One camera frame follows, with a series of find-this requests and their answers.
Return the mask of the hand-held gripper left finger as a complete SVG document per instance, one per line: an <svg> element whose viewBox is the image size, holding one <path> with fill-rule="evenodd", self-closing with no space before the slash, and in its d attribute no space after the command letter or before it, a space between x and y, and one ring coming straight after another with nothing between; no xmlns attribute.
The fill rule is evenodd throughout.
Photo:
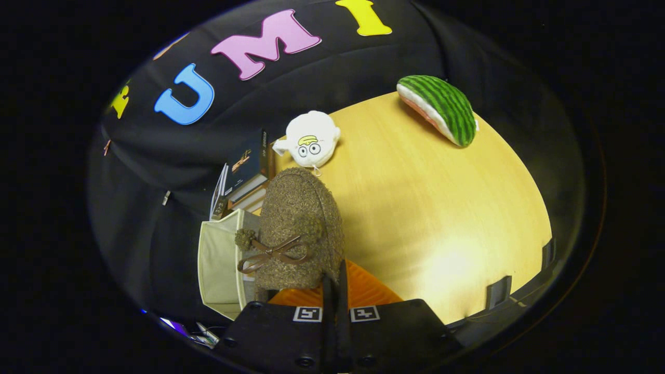
<svg viewBox="0 0 665 374"><path fill-rule="evenodd" d="M332 373L335 290L323 277L322 307L251 302L225 330L215 356L240 373Z"/></svg>

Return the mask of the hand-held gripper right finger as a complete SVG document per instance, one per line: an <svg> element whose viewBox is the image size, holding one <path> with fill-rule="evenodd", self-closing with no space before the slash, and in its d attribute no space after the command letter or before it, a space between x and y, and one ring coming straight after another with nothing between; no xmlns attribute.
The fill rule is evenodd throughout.
<svg viewBox="0 0 665 374"><path fill-rule="evenodd" d="M463 350L421 299L402 300L361 266L340 266L337 353L351 373L430 373Z"/></svg>

